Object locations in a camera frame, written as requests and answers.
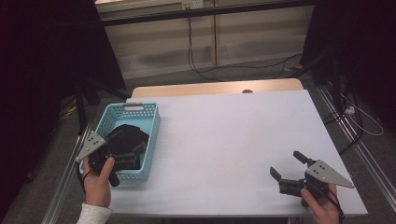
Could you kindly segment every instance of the metal frame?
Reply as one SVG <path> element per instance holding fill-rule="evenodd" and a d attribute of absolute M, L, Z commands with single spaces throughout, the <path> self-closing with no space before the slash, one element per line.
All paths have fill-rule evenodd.
<path fill-rule="evenodd" d="M 336 111 L 334 105 L 332 104 L 331 93 L 325 88 L 320 88 L 319 91 L 326 106 L 329 107 L 329 109 L 333 112 L 334 117 L 338 118 L 339 114 Z M 350 142 L 352 142 L 357 132 L 352 127 L 349 120 L 346 119 L 345 117 L 341 117 L 338 120 L 338 124 L 340 125 L 341 129 L 344 131 L 347 139 Z M 384 173 L 384 171 L 381 169 L 381 167 L 374 159 L 373 155 L 370 153 L 369 149 L 366 147 L 366 145 L 364 145 L 364 143 L 361 140 L 359 140 L 355 144 L 354 148 L 355 151 L 358 153 L 359 157 L 361 158 L 361 161 L 369 171 L 370 175 L 373 177 L 375 183 L 379 186 L 385 198 L 388 200 L 390 206 L 396 212 L 396 188 L 394 184 L 389 180 L 387 175 Z"/>
<path fill-rule="evenodd" d="M 44 218 L 41 221 L 42 224 L 56 223 L 59 213 L 61 212 L 62 204 L 64 203 L 64 198 L 66 197 L 70 185 L 70 179 L 73 176 L 73 172 L 74 172 L 73 167 L 75 165 L 75 158 L 79 150 L 81 149 L 82 145 L 84 144 L 85 139 L 90 134 L 91 129 L 92 129 L 92 123 L 89 122 L 87 124 L 86 129 L 84 130 L 84 133 L 78 137 L 72 155 L 70 156 L 69 162 L 67 163 L 67 166 L 64 169 L 64 174 L 62 175 L 61 182 L 59 183 L 58 188 L 56 189 L 55 194 L 51 199 L 46 215 L 44 215 Z"/>
<path fill-rule="evenodd" d="M 275 1 L 268 3 L 242 5 L 242 6 L 207 7 L 207 8 L 193 9 L 193 10 L 164 12 L 164 13 L 150 14 L 144 16 L 102 19 L 102 24 L 104 26 L 115 26 L 115 25 L 147 22 L 147 21 L 167 21 L 167 20 L 182 19 L 182 18 L 213 16 L 213 15 L 231 14 L 231 13 L 249 12 L 249 11 L 261 11 L 261 10 L 279 9 L 279 8 L 287 8 L 287 7 L 306 7 L 306 6 L 313 6 L 316 2 L 318 2 L 318 0 L 284 0 L 284 1 Z"/>
<path fill-rule="evenodd" d="M 165 6 L 171 4 L 181 4 L 183 0 L 161 0 L 161 1 L 128 1 L 123 2 L 119 1 L 116 4 L 109 4 L 109 3 L 99 3 L 95 2 L 96 8 L 98 9 L 99 13 L 104 12 L 112 12 L 112 11 L 119 11 L 119 10 L 128 10 L 128 9 L 136 9 L 142 7 L 157 7 L 157 6 Z"/>

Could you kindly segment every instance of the table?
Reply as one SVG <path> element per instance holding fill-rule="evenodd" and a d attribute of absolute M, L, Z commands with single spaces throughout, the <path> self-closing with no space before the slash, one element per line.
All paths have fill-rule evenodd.
<path fill-rule="evenodd" d="M 285 91 L 286 84 L 290 91 Z M 305 167 L 292 157 L 295 149 L 325 160 L 350 180 L 298 80 L 189 84 L 185 93 L 183 86 L 134 91 L 132 102 L 158 102 L 162 121 L 148 181 L 112 189 L 114 214 L 310 216 L 299 198 L 279 194 L 269 175 L 273 165 L 285 178 L 302 178 Z M 235 94 L 245 89 L 256 93 Z M 367 214 L 356 189 L 338 188 L 338 193 L 347 216 Z"/>
<path fill-rule="evenodd" d="M 297 91 L 303 89 L 304 88 L 300 80 L 296 78 L 288 78 L 288 79 L 138 87 L 134 89 L 132 97 L 135 98 L 135 97 L 155 97 L 155 96 L 205 95 L 205 94 L 220 94 L 220 93 L 241 93 L 243 91 L 253 91 L 253 92 Z"/>

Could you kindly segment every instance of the wall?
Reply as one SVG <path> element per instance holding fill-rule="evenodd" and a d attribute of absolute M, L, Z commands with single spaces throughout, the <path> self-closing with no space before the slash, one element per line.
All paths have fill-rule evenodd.
<path fill-rule="evenodd" d="M 180 0 L 96 2 L 101 18 L 181 10 Z M 205 0 L 205 7 L 265 1 Z M 191 19 L 197 68 L 289 57 L 301 53 L 312 7 Z M 187 19 L 106 27 L 124 79 L 189 70 Z"/>

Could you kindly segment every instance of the wire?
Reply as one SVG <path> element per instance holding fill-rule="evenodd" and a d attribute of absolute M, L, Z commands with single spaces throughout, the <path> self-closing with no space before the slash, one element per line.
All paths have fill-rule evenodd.
<path fill-rule="evenodd" d="M 326 125 L 326 124 L 333 123 L 333 122 L 335 122 L 336 120 L 339 120 L 342 116 L 343 116 L 343 114 L 337 115 L 337 117 L 335 117 L 334 119 L 325 121 L 325 122 L 323 122 L 323 124 Z"/>
<path fill-rule="evenodd" d="M 374 135 L 374 136 L 380 136 L 384 133 L 384 129 L 382 128 L 382 126 L 375 120 L 373 119 L 370 115 L 368 115 L 366 112 L 364 112 L 362 109 L 360 109 L 358 106 L 352 104 L 343 94 L 341 94 L 342 97 L 344 97 L 351 105 L 353 105 L 356 109 L 358 109 L 358 111 L 360 111 L 361 113 L 363 113 L 365 116 L 367 116 L 369 119 L 371 119 L 376 125 L 378 125 L 378 127 L 381 129 L 381 133 L 370 133 L 367 130 L 365 130 L 361 124 L 358 124 L 349 114 L 349 118 L 351 119 L 351 121 L 353 123 L 356 124 L 356 126 L 358 126 L 361 130 L 363 130 L 364 132 L 370 134 L 370 135 Z"/>
<path fill-rule="evenodd" d="M 213 77 L 205 77 L 203 76 L 201 73 L 199 72 L 198 69 L 195 67 L 195 63 L 194 63 L 194 57 L 192 55 L 192 40 L 191 40 L 191 33 L 192 33 L 192 29 L 191 29 L 191 18 L 187 18 L 188 22 L 189 22 L 189 66 L 190 69 L 195 72 L 196 74 L 198 74 L 200 77 L 205 78 L 205 79 L 209 79 L 209 80 L 215 80 L 215 81 L 219 81 L 222 82 L 223 80 L 217 79 L 217 78 L 213 78 Z"/>
<path fill-rule="evenodd" d="M 209 68 L 206 70 L 202 70 L 202 71 L 198 71 L 198 69 L 195 67 L 195 63 L 194 63 L 194 59 L 193 59 L 193 54 L 192 54 L 192 28 L 191 28 L 191 18 L 187 18 L 188 22 L 189 22 L 189 54 L 188 54 L 188 59 L 189 59 L 189 66 L 190 69 L 195 72 L 196 74 L 198 74 L 200 77 L 205 78 L 205 79 L 211 79 L 211 80 L 215 80 L 215 81 L 220 81 L 223 82 L 224 80 L 220 80 L 217 78 L 213 78 L 213 77 L 205 77 L 202 75 L 202 73 L 207 73 L 213 70 L 217 70 L 217 69 L 222 69 L 222 68 L 252 68 L 252 69 L 256 69 L 256 68 L 267 68 L 267 67 L 273 67 L 273 66 L 277 66 L 282 64 L 282 70 L 275 76 L 273 77 L 273 79 L 279 77 L 280 75 L 282 75 L 283 70 L 285 68 L 285 63 L 292 59 L 295 58 L 297 56 L 301 56 L 301 53 L 298 54 L 294 54 L 292 56 L 290 56 L 289 58 L 286 58 L 278 63 L 273 63 L 273 64 L 268 64 L 268 65 L 263 65 L 263 66 L 246 66 L 246 65 L 225 65 L 225 66 L 216 66 L 213 68 Z"/>
<path fill-rule="evenodd" d="M 308 185 L 309 185 L 310 187 L 312 187 L 316 192 L 320 193 L 321 196 L 322 196 L 323 198 L 327 199 L 327 201 L 329 201 L 332 205 L 334 205 L 334 207 L 335 207 L 335 208 L 338 210 L 338 212 L 339 212 L 339 216 L 340 216 L 340 217 L 339 217 L 339 222 L 340 222 L 340 224 L 341 224 L 341 223 L 343 222 L 344 218 L 345 218 L 345 215 L 344 215 L 343 209 L 341 208 L 340 202 L 338 201 L 337 195 L 335 195 L 335 193 L 332 192 L 332 191 L 329 189 L 329 192 L 332 194 L 332 196 L 334 196 L 335 200 L 337 201 L 337 203 L 336 203 L 329 195 L 325 194 L 325 193 L 323 192 L 323 190 L 319 189 L 318 187 L 316 187 L 315 185 L 313 185 L 313 184 L 311 184 L 311 183 L 309 183 Z"/>
<path fill-rule="evenodd" d="M 328 116 L 324 117 L 324 119 L 322 119 L 322 121 L 324 121 L 324 120 L 328 119 L 328 118 L 329 118 L 331 115 L 334 115 L 334 113 L 330 113 L 330 115 L 328 115 Z"/>
<path fill-rule="evenodd" d="M 357 99 L 356 99 L 355 93 L 352 92 L 352 96 L 353 96 L 353 100 L 354 100 L 355 105 L 358 105 L 358 101 L 357 101 Z M 363 121 L 362 121 L 362 119 L 361 119 L 361 113 L 360 113 L 359 110 L 355 113 L 355 116 L 356 116 L 356 118 L 358 119 L 358 123 L 361 125 L 361 127 L 363 127 Z M 353 140 L 349 143 L 349 145 L 347 145 L 345 148 L 343 148 L 342 150 L 340 150 L 340 151 L 338 152 L 338 154 L 341 156 L 341 155 L 343 155 L 347 150 L 349 150 L 350 148 L 352 148 L 352 147 L 361 139 L 362 135 L 363 135 L 363 131 L 362 131 L 361 129 L 359 129 L 358 132 L 357 132 L 357 134 L 356 134 L 356 136 L 355 136 L 355 138 L 353 138 Z"/>
<path fill-rule="evenodd" d="M 82 191 L 85 193 L 84 180 L 82 179 L 81 174 L 79 173 L 79 162 L 75 161 L 75 169 L 77 173 L 78 182 L 82 187 Z"/>
<path fill-rule="evenodd" d="M 82 178 L 82 183 L 84 183 L 85 178 L 88 176 L 88 174 L 90 174 L 92 172 L 92 170 L 90 170 L 87 174 L 84 175 L 84 178 Z"/>

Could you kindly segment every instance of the person's arm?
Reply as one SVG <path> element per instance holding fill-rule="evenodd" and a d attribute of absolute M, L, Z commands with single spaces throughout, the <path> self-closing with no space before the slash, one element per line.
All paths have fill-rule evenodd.
<path fill-rule="evenodd" d="M 329 192 L 329 197 L 336 201 L 337 188 L 334 184 L 329 185 L 329 189 L 334 193 Z M 301 194 L 304 200 L 308 203 L 313 211 L 313 219 L 316 224 L 339 224 L 340 213 L 338 209 L 329 202 L 326 198 L 319 198 L 316 200 L 307 189 L 302 189 Z"/>
<path fill-rule="evenodd" d="M 114 166 L 114 158 L 107 159 L 100 175 L 96 174 L 88 161 L 84 159 L 84 188 L 86 201 L 82 205 L 78 224 L 105 224 L 111 215 L 108 209 L 111 203 L 108 177 Z"/>

